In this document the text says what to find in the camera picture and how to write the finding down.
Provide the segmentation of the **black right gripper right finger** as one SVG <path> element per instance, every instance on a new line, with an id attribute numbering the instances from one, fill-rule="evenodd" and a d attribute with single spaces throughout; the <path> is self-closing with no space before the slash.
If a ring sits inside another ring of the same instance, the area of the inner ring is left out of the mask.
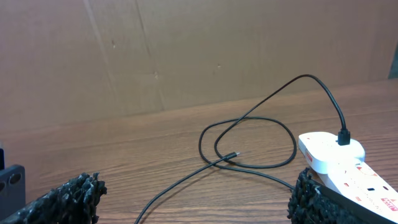
<path id="1" fill-rule="evenodd" d="M 305 168 L 291 190 L 287 218 L 292 224 L 393 224 L 313 180 Z"/>

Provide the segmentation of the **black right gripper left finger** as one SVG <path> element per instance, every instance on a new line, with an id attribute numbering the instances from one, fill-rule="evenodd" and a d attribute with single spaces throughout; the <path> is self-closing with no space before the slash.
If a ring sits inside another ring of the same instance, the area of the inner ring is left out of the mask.
<path id="1" fill-rule="evenodd" d="M 82 173 L 1 220 L 1 224 L 96 224 L 96 207 L 107 194 L 99 173 Z"/>

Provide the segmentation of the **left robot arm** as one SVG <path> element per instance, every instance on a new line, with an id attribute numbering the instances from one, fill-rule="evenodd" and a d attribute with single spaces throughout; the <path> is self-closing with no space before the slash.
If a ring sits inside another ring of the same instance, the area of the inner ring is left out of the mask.
<path id="1" fill-rule="evenodd" d="M 15 164 L 5 165 L 1 149 L 1 219 L 25 207 L 25 168 Z"/>

